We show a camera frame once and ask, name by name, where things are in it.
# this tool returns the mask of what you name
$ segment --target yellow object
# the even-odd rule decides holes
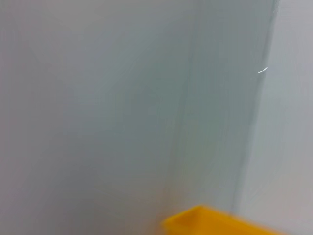
[[[167,235],[278,235],[205,206],[175,215],[163,226]]]

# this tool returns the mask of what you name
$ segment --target white wall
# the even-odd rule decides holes
[[[273,0],[205,0],[176,146],[174,210],[230,211],[245,157]]]
[[[240,215],[313,234],[313,2],[281,0]]]
[[[158,225],[191,0],[10,0],[0,9],[0,233]]]

